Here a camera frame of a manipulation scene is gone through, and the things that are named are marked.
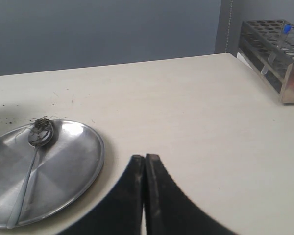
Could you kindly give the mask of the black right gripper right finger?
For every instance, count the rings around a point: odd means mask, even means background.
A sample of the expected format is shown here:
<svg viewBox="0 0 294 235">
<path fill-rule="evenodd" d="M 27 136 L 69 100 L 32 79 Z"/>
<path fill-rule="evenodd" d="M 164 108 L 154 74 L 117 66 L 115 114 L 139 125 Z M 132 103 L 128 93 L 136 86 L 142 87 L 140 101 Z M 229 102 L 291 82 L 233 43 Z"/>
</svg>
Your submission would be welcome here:
<svg viewBox="0 0 294 235">
<path fill-rule="evenodd" d="M 148 235 L 234 235 L 198 208 L 178 187 L 160 157 L 145 157 L 145 220 Z"/>
</svg>

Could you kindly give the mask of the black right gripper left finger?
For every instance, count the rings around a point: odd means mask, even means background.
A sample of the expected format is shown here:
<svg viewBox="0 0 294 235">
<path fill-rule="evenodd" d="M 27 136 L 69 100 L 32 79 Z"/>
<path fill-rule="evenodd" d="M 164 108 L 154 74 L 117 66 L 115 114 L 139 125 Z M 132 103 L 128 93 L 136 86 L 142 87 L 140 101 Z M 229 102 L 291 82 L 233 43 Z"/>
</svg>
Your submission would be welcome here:
<svg viewBox="0 0 294 235">
<path fill-rule="evenodd" d="M 133 155 L 109 193 L 61 235 L 140 235 L 145 159 Z"/>
</svg>

